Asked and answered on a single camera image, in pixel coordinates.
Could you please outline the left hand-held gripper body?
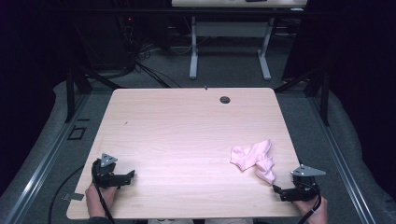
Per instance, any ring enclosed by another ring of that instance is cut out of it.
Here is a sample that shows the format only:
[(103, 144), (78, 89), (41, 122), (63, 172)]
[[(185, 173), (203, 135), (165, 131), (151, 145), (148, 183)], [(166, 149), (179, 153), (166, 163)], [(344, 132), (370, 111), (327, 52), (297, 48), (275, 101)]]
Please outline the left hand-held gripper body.
[(100, 159), (92, 164), (92, 181), (100, 188), (116, 187), (122, 175), (115, 175), (117, 159), (103, 153)]

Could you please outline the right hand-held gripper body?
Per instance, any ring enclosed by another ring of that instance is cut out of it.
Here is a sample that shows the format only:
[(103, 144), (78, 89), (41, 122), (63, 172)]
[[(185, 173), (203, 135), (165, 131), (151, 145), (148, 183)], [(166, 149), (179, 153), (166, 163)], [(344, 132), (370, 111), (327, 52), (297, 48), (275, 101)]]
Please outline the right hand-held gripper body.
[(290, 172), (292, 175), (293, 189), (292, 201), (310, 201), (320, 194), (320, 188), (315, 177), (326, 175), (321, 171), (310, 166), (301, 164), (298, 168)]

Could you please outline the pink sock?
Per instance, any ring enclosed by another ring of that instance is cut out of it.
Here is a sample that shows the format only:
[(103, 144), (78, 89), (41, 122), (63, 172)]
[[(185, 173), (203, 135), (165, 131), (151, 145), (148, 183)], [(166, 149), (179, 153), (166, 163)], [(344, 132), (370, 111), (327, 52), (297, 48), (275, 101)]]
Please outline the pink sock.
[(249, 148), (233, 147), (230, 163), (237, 165), (241, 171), (245, 171), (253, 165), (258, 165), (262, 171), (268, 172), (274, 166), (272, 159), (267, 156), (271, 146), (270, 140), (264, 140), (253, 144)]
[(266, 158), (264, 160), (258, 161), (256, 163), (256, 171), (255, 175), (269, 183), (270, 185), (273, 185), (275, 180), (276, 180), (276, 175), (272, 171), (273, 166), (275, 165), (273, 158)]

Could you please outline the person's left hand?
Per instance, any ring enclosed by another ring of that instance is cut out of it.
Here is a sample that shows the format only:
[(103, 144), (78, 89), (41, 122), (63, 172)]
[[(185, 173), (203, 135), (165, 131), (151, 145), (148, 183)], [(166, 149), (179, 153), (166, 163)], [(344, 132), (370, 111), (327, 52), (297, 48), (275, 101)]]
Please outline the person's left hand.
[(85, 190), (86, 204), (90, 217), (106, 217), (106, 210), (102, 206), (100, 198), (106, 203), (106, 207), (110, 209), (113, 205), (117, 188), (110, 187), (108, 189), (97, 189), (93, 183)]

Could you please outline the person's right hand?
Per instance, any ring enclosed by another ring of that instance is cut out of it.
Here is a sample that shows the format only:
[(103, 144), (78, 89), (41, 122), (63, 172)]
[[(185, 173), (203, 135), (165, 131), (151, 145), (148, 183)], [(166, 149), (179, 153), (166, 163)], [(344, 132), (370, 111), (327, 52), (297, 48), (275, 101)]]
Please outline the person's right hand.
[(328, 224), (328, 201), (317, 196), (310, 201), (295, 201), (293, 204), (298, 208), (302, 219), (299, 224)]

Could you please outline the grey tape strip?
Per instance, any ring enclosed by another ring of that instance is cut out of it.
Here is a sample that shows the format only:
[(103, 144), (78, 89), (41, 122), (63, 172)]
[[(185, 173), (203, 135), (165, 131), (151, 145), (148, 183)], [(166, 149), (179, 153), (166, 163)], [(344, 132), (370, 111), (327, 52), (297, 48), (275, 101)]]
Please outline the grey tape strip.
[(81, 201), (83, 198), (84, 198), (84, 195), (83, 195), (83, 194), (75, 193), (75, 192), (66, 193), (66, 194), (62, 197), (63, 200), (69, 201), (69, 202), (71, 202), (71, 201)]

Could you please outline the black curtain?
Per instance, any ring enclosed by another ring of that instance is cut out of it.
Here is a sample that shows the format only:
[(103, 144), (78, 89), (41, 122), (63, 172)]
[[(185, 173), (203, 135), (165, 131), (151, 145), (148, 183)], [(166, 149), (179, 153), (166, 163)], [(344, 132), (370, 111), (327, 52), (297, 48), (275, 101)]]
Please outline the black curtain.
[(396, 0), (332, 0), (346, 31), (332, 91), (375, 182), (396, 200)]
[(41, 134), (64, 79), (38, 0), (0, 0), (0, 195)]

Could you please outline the dark equipment rack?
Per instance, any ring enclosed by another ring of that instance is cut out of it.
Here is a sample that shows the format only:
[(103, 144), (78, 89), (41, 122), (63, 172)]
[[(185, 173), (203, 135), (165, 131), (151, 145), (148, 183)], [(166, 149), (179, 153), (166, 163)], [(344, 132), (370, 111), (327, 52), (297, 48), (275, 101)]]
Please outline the dark equipment rack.
[(139, 51), (139, 44), (134, 36), (134, 18), (131, 16), (118, 16), (117, 21), (128, 59), (127, 66), (124, 71), (126, 73), (130, 73), (135, 69), (136, 57)]

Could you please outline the white desk with metal legs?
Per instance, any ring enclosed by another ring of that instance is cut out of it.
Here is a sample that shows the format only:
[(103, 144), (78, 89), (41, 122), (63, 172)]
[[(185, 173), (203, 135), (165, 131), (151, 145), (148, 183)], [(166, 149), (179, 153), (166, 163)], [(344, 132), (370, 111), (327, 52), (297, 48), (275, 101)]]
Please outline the white desk with metal legs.
[[(191, 9), (280, 9), (303, 11), (308, 0), (172, 0), (172, 6)], [(230, 19), (207, 20), (191, 17), (191, 66), (190, 79), (198, 73), (197, 37), (260, 37), (262, 47), (257, 51), (262, 76), (270, 80), (266, 51), (274, 27), (274, 18), (261, 21), (231, 21)]]

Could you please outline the black metal crossbar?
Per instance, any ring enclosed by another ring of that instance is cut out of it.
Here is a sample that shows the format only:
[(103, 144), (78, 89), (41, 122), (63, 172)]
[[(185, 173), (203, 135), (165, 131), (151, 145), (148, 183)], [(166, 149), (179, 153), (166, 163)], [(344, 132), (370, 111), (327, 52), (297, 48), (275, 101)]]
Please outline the black metal crossbar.
[(323, 11), (278, 11), (256, 9), (194, 9), (194, 8), (170, 8), (170, 9), (76, 9), (56, 8), (57, 11), (68, 14), (111, 14), (111, 15), (166, 15), (166, 16), (252, 16), (252, 17), (291, 17), (291, 18), (327, 18), (343, 16), (342, 12)]

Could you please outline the aluminium floor rail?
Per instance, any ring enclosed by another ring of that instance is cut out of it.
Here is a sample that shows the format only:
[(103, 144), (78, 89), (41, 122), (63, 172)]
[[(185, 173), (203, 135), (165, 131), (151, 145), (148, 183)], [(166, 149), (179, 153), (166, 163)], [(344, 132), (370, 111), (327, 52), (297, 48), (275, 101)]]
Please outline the aluminium floor rail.
[(344, 186), (346, 187), (347, 194), (355, 207), (355, 210), (361, 220), (361, 224), (377, 224), (375, 217), (362, 194), (360, 186), (349, 169), (347, 161), (332, 132), (331, 126), (327, 126), (322, 120), (317, 100), (315, 98), (308, 98), (307, 101), (310, 104), (321, 130), (324, 132), (330, 145), (330, 152), (332, 154), (335, 167), (344, 183)]
[(84, 108), (90, 95), (78, 97), (71, 119), (64, 121), (66, 100), (59, 96), (49, 120), (39, 135), (27, 159), (17, 172), (5, 193), (0, 197), (0, 224), (19, 224), (42, 188), (57, 160), (66, 136), (73, 129), (77, 115)]

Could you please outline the black metal frame stand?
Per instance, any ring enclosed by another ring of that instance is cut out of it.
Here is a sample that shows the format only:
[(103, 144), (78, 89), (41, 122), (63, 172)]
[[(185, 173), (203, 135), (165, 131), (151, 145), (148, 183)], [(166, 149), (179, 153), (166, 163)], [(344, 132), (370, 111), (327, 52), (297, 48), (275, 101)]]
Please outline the black metal frame stand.
[(71, 63), (66, 75), (67, 116), (65, 122), (69, 122), (76, 113), (75, 87), (82, 94), (90, 94), (92, 92), (92, 85), (89, 83), (88, 77), (92, 77), (112, 90), (120, 89), (120, 85), (100, 76), (92, 69), (79, 63)]
[(298, 83), (307, 80), (304, 88), (306, 97), (315, 97), (320, 92), (319, 116), (326, 126), (329, 126), (328, 108), (330, 95), (330, 75), (325, 66), (315, 68), (299, 77), (295, 77), (280, 87), (275, 88), (276, 93), (280, 93), (296, 86)]

